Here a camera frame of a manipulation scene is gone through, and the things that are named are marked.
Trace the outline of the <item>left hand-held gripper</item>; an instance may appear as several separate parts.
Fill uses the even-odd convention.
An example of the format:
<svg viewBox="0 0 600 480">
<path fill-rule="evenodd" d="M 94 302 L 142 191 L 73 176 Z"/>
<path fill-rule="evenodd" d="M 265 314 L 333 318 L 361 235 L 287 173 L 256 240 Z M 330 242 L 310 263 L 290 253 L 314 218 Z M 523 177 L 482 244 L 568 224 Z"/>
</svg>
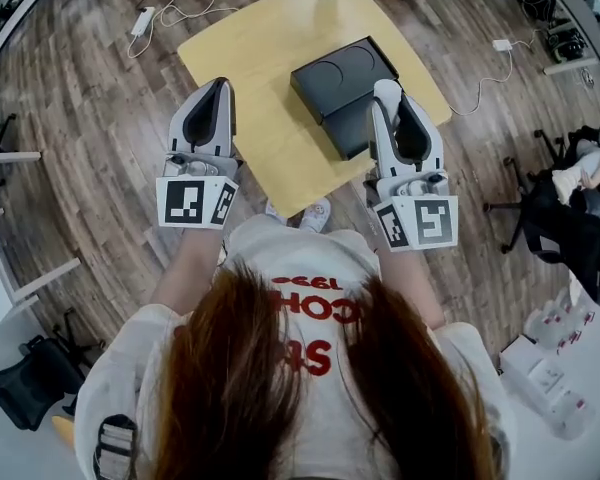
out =
<svg viewBox="0 0 600 480">
<path fill-rule="evenodd" d="M 233 156 L 235 94 L 228 79 L 209 81 L 173 115 L 161 177 L 156 179 L 160 227 L 223 229 L 243 162 Z"/>
</svg>

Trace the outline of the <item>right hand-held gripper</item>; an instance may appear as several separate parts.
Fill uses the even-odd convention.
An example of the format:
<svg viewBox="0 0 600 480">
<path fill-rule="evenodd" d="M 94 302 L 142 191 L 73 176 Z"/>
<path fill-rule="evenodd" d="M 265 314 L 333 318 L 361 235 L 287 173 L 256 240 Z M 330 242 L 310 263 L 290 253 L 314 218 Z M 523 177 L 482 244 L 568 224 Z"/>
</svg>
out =
<svg viewBox="0 0 600 480">
<path fill-rule="evenodd" d="M 453 247 L 458 243 L 458 197 L 450 193 L 442 139 L 429 115 L 405 93 L 398 106 L 398 151 L 393 125 L 380 100 L 370 106 L 376 179 L 363 182 L 367 205 L 392 252 Z"/>
</svg>

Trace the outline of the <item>black box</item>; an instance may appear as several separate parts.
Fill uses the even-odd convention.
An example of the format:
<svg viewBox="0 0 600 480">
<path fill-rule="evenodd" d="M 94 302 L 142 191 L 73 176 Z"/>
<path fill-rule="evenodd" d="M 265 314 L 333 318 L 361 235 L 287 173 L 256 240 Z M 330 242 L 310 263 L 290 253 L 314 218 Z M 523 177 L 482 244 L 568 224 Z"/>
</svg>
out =
<svg viewBox="0 0 600 480">
<path fill-rule="evenodd" d="M 291 72 L 290 85 L 343 161 L 368 149 L 367 110 L 374 84 L 399 72 L 370 36 Z"/>
</svg>

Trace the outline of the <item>person's left forearm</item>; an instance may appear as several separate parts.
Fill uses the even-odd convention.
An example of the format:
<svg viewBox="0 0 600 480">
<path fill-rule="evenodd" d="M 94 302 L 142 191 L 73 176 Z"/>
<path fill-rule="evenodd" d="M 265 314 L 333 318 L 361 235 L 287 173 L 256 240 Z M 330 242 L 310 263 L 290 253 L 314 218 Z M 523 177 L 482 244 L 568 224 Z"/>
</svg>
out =
<svg viewBox="0 0 600 480">
<path fill-rule="evenodd" d="M 192 312 L 208 292 L 220 257 L 223 232 L 186 229 L 150 299 L 178 315 Z"/>
</svg>

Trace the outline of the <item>person's right forearm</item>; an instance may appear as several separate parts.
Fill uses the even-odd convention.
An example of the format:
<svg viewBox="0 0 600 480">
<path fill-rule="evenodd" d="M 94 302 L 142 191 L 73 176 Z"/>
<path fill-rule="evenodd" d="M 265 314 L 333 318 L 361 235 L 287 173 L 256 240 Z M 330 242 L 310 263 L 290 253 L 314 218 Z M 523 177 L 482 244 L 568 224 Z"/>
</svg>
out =
<svg viewBox="0 0 600 480">
<path fill-rule="evenodd" d="M 383 283 L 399 293 L 432 330 L 445 324 L 442 307 L 425 268 L 421 251 L 392 252 L 386 245 L 377 249 Z"/>
</svg>

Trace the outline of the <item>person's left shoe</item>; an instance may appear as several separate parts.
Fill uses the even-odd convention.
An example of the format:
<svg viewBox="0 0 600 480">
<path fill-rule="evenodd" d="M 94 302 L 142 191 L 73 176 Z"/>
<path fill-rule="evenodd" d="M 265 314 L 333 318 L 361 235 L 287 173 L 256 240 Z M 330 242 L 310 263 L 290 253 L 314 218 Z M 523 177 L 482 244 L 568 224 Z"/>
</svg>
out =
<svg viewBox="0 0 600 480">
<path fill-rule="evenodd" d="M 268 199 L 266 202 L 265 214 L 281 223 L 283 226 L 287 225 L 288 219 L 278 213 L 270 199 Z"/>
</svg>

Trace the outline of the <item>person's shoe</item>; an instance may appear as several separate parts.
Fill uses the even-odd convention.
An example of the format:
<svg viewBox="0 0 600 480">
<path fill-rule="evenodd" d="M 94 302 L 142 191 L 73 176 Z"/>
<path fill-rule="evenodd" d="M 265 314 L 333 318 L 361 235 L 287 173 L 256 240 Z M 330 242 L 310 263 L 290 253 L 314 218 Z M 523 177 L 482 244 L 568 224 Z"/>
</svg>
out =
<svg viewBox="0 0 600 480">
<path fill-rule="evenodd" d="M 331 215 L 331 203 L 327 198 L 322 198 L 304 212 L 298 228 L 300 230 L 321 233 Z"/>
<path fill-rule="evenodd" d="M 283 226 L 287 225 L 288 219 L 278 213 L 270 199 L 268 199 L 266 202 L 265 214 L 281 223 Z"/>
</svg>

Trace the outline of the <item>person's right shoe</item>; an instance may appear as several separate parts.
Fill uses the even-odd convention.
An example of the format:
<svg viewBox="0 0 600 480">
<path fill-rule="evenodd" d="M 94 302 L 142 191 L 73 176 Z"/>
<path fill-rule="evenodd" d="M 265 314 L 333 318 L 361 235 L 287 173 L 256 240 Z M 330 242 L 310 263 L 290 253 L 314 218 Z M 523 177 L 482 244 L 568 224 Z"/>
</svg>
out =
<svg viewBox="0 0 600 480">
<path fill-rule="evenodd" d="M 300 230 L 321 233 L 331 215 L 331 203 L 327 198 L 322 198 L 304 212 L 298 228 Z"/>
</svg>

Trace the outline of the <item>person's white printed shirt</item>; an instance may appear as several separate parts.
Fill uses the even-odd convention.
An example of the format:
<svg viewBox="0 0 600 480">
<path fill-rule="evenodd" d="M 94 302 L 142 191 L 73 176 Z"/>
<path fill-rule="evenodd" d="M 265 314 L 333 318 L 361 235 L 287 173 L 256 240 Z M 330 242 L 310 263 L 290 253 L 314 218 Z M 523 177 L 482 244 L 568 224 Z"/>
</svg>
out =
<svg viewBox="0 0 600 480">
<path fill-rule="evenodd" d="M 244 261 L 273 288 L 285 317 L 286 362 L 306 381 L 299 426 L 280 474 L 284 478 L 391 480 L 388 451 L 371 440 L 370 420 L 345 358 L 342 330 L 358 311 L 353 295 L 379 269 L 377 256 L 357 232 L 320 234 L 258 215 L 230 236 L 228 266 Z M 156 455 L 159 371 L 183 318 L 149 304 L 122 326 L 96 361 L 78 394 L 75 450 L 86 480 L 107 480 L 100 440 L 121 416 L 137 432 L 137 467 Z"/>
</svg>

